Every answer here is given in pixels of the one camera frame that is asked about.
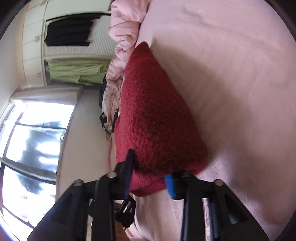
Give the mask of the pink bed sheet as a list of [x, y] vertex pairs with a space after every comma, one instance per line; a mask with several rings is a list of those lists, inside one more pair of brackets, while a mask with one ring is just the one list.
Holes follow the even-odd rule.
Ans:
[[295, 40], [266, 1], [114, 1], [112, 24], [140, 21], [222, 179], [270, 240], [295, 211]]

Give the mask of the green hanging garment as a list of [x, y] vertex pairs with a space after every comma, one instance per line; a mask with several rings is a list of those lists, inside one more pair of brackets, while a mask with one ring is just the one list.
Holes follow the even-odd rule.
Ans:
[[60, 59], [48, 62], [46, 71], [53, 80], [93, 85], [103, 83], [109, 62], [98, 59]]

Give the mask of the white wardrobe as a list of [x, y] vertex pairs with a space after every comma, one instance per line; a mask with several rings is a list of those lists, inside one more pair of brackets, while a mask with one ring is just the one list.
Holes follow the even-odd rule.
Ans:
[[110, 61], [116, 42], [108, 34], [111, 1], [29, 1], [23, 8], [22, 59], [26, 86], [50, 83], [51, 60]]

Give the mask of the dark red knit sweater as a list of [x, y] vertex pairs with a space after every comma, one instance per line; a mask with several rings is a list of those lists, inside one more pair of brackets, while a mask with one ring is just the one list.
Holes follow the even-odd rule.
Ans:
[[207, 147], [193, 115], [146, 42], [126, 65], [114, 135], [117, 162], [135, 152], [130, 192], [136, 196], [164, 190], [167, 174], [198, 174], [206, 166]]

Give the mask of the bright side window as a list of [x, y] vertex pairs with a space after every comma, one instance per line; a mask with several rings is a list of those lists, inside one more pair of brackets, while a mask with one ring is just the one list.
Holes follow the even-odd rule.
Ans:
[[55, 204], [63, 139], [75, 106], [14, 101], [1, 123], [1, 218], [26, 240]]

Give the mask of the pink crumpled duvet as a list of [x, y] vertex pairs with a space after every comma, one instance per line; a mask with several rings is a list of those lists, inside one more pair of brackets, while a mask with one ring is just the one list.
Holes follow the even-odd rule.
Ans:
[[144, 21], [150, 1], [119, 0], [111, 4], [111, 20], [108, 34], [117, 45], [115, 57], [110, 62], [106, 75], [106, 89], [102, 109], [106, 113], [116, 103], [123, 73], [134, 50], [140, 24]]

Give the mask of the black hanging garment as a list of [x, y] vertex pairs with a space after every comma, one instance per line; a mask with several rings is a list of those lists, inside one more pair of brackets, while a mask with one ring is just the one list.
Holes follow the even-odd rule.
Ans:
[[89, 46], [88, 41], [93, 21], [84, 18], [65, 18], [47, 26], [45, 43], [53, 46]]

